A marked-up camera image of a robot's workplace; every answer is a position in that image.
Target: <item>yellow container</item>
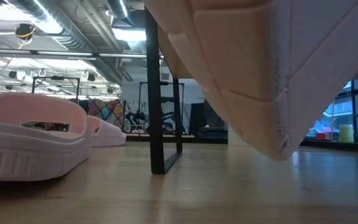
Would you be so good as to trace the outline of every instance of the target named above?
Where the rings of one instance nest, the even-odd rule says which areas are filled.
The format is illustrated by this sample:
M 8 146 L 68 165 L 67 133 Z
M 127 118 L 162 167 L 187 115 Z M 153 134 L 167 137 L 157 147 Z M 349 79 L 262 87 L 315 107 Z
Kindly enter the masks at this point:
M 339 125 L 339 141 L 340 142 L 354 142 L 354 130 L 351 124 Z

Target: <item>red object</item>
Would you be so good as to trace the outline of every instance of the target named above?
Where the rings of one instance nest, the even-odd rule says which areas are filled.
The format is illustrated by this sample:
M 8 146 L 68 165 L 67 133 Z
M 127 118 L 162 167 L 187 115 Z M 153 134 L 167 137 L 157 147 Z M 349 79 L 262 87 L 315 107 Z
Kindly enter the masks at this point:
M 316 133 L 316 139 L 325 140 L 326 139 L 326 134 L 325 133 Z

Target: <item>ceiling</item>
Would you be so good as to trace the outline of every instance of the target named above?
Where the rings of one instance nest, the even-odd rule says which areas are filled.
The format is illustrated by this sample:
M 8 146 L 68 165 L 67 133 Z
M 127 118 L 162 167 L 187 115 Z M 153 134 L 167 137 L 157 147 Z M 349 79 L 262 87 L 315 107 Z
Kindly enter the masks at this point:
M 77 6 L 77 0 L 54 0 L 55 4 L 62 10 L 62 12 L 71 20 L 74 26 L 85 36 L 89 43 L 95 47 L 98 52 L 117 52 L 112 49 L 101 34 L 98 32 L 101 29 L 101 24 L 97 22 L 92 24 L 89 17 Z M 110 27 L 111 17 L 108 12 L 108 7 L 105 0 L 93 0 L 94 8 L 98 15 L 102 18 L 104 23 Z M 144 30 L 144 5 L 142 1 L 128 1 L 130 5 L 130 17 L 133 25 L 116 19 L 113 28 L 126 30 Z M 35 35 L 31 42 L 23 45 L 23 41 L 13 33 L 16 27 L 20 24 L 33 24 L 30 19 L 9 7 L 6 4 L 0 5 L 0 49 L 18 49 L 22 50 L 52 50 L 59 52 L 66 52 L 68 49 L 58 43 L 54 38 L 36 29 Z M 127 54 L 138 54 L 145 52 L 145 44 L 140 43 L 141 50 L 137 49 L 135 52 L 125 40 L 118 40 L 120 52 Z M 144 82 L 147 80 L 147 69 L 145 59 L 138 58 L 110 58 L 106 62 L 114 68 L 121 71 L 122 82 L 108 82 L 104 78 L 105 74 L 96 68 L 90 61 L 87 60 L 68 60 L 63 59 L 43 59 L 43 58 L 17 58 L 17 55 L 11 57 L 0 57 L 0 92 L 5 91 L 27 91 L 32 89 L 32 77 L 45 75 L 51 77 L 53 75 L 70 78 L 80 78 L 81 91 L 80 95 L 89 96 L 111 96 L 119 97 L 121 94 L 120 85 L 122 82 Z M 165 63 L 162 62 L 161 73 L 169 73 L 169 69 Z M 17 78 L 10 78 L 9 73 L 17 72 Z M 88 81 L 87 76 L 94 74 L 95 81 Z M 59 86 L 61 95 L 70 95 L 75 93 L 75 88 L 71 80 L 45 80 L 50 86 Z M 35 91 L 44 94 L 58 94 L 56 91 L 51 91 L 50 88 L 39 85 Z

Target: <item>wooden floor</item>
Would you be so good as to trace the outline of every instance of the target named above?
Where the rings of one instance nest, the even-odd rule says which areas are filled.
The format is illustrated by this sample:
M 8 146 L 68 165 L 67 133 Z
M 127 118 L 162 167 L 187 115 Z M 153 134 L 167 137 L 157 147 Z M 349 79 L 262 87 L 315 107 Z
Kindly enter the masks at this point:
M 173 149 L 173 144 L 166 147 Z M 167 175 L 149 145 L 92 149 L 68 175 L 0 183 L 0 223 L 358 223 L 358 153 L 185 144 Z

